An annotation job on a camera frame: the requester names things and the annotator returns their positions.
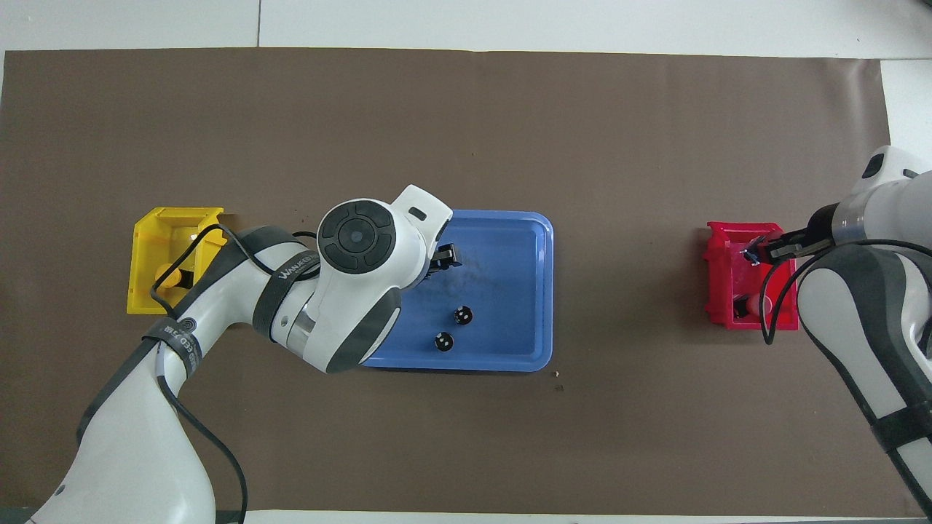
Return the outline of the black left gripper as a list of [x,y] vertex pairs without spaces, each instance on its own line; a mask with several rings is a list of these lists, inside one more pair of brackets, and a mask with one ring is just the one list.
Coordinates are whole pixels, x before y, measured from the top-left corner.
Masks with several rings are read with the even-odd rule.
[[446,269],[451,269],[454,268],[454,266],[461,265],[462,256],[460,255],[459,248],[457,248],[455,243],[446,243],[445,245],[440,245],[435,251],[435,258],[430,259],[424,278],[428,279],[430,275],[434,275],[434,273],[445,271]]

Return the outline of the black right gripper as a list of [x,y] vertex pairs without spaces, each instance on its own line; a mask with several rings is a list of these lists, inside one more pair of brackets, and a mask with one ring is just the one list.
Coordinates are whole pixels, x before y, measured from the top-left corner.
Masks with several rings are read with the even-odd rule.
[[778,265],[795,258],[806,258],[835,245],[832,223],[838,206],[827,205],[815,211],[805,228],[782,235],[760,235],[750,242],[759,264]]

